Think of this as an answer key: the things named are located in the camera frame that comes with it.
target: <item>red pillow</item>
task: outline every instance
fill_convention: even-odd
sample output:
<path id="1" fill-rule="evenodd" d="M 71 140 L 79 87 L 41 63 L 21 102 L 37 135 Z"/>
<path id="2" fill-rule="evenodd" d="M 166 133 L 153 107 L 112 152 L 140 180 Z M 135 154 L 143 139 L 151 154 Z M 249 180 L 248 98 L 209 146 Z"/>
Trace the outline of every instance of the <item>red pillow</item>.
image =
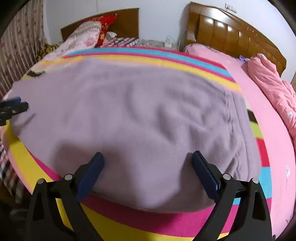
<path id="1" fill-rule="evenodd" d="M 112 23 L 114 23 L 116 19 L 117 19 L 117 13 L 111 13 L 111 14 L 100 16 L 100 17 L 87 18 L 82 21 L 83 23 L 87 22 L 87 21 L 100 21 L 101 22 L 102 29 L 100 32 L 98 42 L 95 47 L 100 47 L 103 44 L 105 35 L 106 35 L 110 25 Z"/>

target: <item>wooden headboard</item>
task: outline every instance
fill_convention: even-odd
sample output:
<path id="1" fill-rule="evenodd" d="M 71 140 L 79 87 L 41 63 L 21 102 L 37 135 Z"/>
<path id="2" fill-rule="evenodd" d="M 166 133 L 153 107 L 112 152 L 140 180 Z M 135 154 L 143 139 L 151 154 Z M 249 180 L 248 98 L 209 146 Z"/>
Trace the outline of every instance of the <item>wooden headboard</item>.
<path id="1" fill-rule="evenodd" d="M 118 37 L 139 37 L 139 8 L 127 8 L 104 12 L 87 18 L 100 17 L 108 13 L 117 13 L 117 20 L 111 24 L 109 31 L 117 33 Z M 63 41 L 65 41 L 85 19 L 86 18 L 61 28 Z"/>
<path id="2" fill-rule="evenodd" d="M 286 59 L 268 38 L 218 7 L 190 2 L 185 45 L 191 43 L 211 46 L 235 58 L 262 53 L 276 65 L 279 75 L 286 68 Z"/>

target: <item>nightstand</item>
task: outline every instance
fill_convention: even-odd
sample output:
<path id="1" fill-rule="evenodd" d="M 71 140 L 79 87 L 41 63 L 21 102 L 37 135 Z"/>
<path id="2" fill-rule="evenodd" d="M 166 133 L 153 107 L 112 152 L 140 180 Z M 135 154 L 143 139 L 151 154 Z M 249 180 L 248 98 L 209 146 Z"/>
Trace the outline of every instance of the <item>nightstand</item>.
<path id="1" fill-rule="evenodd" d="M 148 48 L 160 48 L 160 49 L 167 49 L 167 50 L 175 50 L 178 51 L 178 47 L 175 45 L 174 42 L 172 42 L 172 47 L 165 48 L 165 42 L 164 41 L 158 41 L 158 40 L 146 40 L 142 39 L 139 41 L 135 47 L 148 47 Z"/>

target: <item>pink bed sheet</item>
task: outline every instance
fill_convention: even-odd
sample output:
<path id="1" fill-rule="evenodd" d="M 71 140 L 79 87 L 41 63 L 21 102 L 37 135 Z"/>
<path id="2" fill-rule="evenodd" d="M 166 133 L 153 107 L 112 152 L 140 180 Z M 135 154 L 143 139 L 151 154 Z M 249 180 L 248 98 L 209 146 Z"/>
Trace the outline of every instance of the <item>pink bed sheet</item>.
<path id="1" fill-rule="evenodd" d="M 214 52 L 204 46 L 193 45 L 186 53 L 221 63 L 241 87 L 260 126 L 272 176 L 271 225 L 278 237 L 294 212 L 296 195 L 295 152 L 282 119 L 259 87 L 247 74 L 247 65 L 229 55 Z"/>

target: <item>floral curtain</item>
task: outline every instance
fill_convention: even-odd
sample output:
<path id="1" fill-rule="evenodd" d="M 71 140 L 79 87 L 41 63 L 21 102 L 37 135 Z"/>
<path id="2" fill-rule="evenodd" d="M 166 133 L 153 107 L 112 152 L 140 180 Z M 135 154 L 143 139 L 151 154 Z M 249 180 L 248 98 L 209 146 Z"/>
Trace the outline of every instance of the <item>floral curtain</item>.
<path id="1" fill-rule="evenodd" d="M 0 98 L 37 61 L 45 44 L 43 0 L 30 0 L 13 18 L 0 39 Z"/>

